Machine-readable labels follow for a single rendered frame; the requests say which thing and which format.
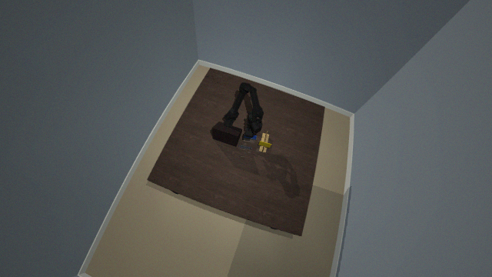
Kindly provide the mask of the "yellow notched board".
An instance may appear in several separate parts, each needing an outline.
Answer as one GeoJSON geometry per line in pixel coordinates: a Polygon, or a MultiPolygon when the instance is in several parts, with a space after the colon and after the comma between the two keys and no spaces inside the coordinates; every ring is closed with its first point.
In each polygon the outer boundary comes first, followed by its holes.
{"type": "Polygon", "coordinates": [[[262,141],[259,142],[259,145],[262,145],[262,146],[265,146],[265,147],[268,147],[268,148],[271,147],[271,144],[270,143],[266,143],[266,142],[262,142],[262,141]]]}

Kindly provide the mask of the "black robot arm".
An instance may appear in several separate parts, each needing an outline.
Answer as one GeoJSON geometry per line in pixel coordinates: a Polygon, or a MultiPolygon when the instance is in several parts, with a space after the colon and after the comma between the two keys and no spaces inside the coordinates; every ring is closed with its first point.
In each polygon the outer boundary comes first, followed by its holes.
{"type": "Polygon", "coordinates": [[[264,111],[258,101],[257,89],[251,86],[251,84],[247,84],[247,83],[240,84],[239,94],[236,101],[234,102],[233,107],[229,109],[227,114],[224,115],[225,118],[224,126],[229,128],[232,127],[233,120],[235,120],[239,115],[238,109],[241,105],[241,102],[243,101],[245,95],[248,94],[249,92],[251,95],[253,108],[252,108],[252,112],[248,113],[249,114],[248,123],[251,124],[254,133],[261,131],[264,111]]]}

